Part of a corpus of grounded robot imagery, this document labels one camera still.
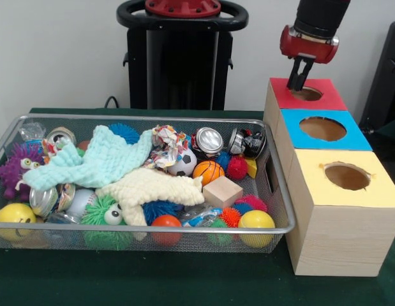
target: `yellow smiley ball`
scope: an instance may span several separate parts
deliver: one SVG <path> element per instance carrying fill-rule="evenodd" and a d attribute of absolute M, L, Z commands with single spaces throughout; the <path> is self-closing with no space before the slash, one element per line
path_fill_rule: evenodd
<path fill-rule="evenodd" d="M 274 220 L 262 210 L 246 212 L 238 222 L 239 228 L 275 228 Z M 274 235 L 265 234 L 239 234 L 242 242 L 249 247 L 266 247 Z"/>
<path fill-rule="evenodd" d="M 30 207 L 22 203 L 12 203 L 0 210 L 0 222 L 35 223 L 36 216 Z M 16 242 L 23 240 L 31 229 L 0 228 L 0 237 Z"/>

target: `metal mesh basket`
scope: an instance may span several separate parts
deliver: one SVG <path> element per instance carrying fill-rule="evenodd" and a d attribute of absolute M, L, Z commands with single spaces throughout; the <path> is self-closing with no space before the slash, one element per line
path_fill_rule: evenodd
<path fill-rule="evenodd" d="M 6 160 L 6 152 L 13 143 L 22 143 L 18 130 L 24 123 L 39 122 L 47 132 L 64 126 L 75 133 L 77 141 L 91 139 L 93 129 L 97 125 L 109 125 L 121 122 L 128 124 L 138 132 L 151 129 L 157 124 L 170 124 L 178 131 L 187 134 L 195 133 L 202 126 L 209 126 L 220 132 L 225 143 L 231 137 L 233 128 L 264 131 L 267 143 L 257 158 L 257 176 L 252 179 L 246 176 L 236 182 L 244 189 L 244 194 L 254 194 L 263 199 L 269 207 L 269 214 L 274 219 L 274 229 L 252 228 L 164 228 L 155 226 L 88 226 L 81 224 L 50 223 L 2 223 L 0 222 L 0 248 L 23 249 L 112 249 L 136 251 L 186 251 L 186 252 L 271 252 L 284 233 L 295 225 L 292 203 L 287 191 L 272 134 L 268 126 L 258 120 L 233 119 L 186 119 L 163 117 L 120 117 L 95 115 L 50 115 L 29 114 L 13 121 L 0 140 L 0 164 Z M 7 204 L 2 197 L 4 187 L 0 180 L 0 209 Z M 137 233 L 147 233 L 138 241 Z M 9 242 L 2 237 L 16 235 L 17 242 Z M 181 239 L 173 246 L 156 244 L 158 240 L 171 244 L 174 235 Z M 115 243 L 118 237 L 121 243 Z M 250 247 L 266 241 L 265 247 Z"/>

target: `cream knit toy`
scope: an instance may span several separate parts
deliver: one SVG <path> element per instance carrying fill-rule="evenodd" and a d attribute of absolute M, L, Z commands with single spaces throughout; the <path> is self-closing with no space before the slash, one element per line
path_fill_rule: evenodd
<path fill-rule="evenodd" d="M 144 225 L 142 204 L 151 201 L 171 201 L 193 206 L 204 202 L 202 177 L 172 177 L 161 171 L 138 168 L 116 183 L 96 190 L 98 196 L 110 195 L 122 207 L 123 218 L 129 225 Z M 141 240 L 145 235 L 135 235 Z"/>

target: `red box lid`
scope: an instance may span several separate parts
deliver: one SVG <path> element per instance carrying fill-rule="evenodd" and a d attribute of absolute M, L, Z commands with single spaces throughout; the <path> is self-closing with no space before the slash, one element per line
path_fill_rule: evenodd
<path fill-rule="evenodd" d="M 304 88 L 316 89 L 322 97 L 314 101 L 296 98 L 287 88 L 287 78 L 270 78 L 279 108 L 304 109 L 304 110 L 347 110 L 339 92 L 329 79 L 308 79 Z"/>

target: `black cable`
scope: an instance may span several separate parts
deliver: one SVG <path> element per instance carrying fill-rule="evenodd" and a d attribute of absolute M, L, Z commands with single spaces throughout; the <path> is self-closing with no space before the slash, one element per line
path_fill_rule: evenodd
<path fill-rule="evenodd" d="M 118 102 L 118 100 L 116 100 L 116 98 L 114 96 L 111 96 L 107 99 L 107 101 L 105 102 L 104 108 L 108 108 L 110 100 L 114 100 L 116 108 L 119 108 L 119 102 Z"/>

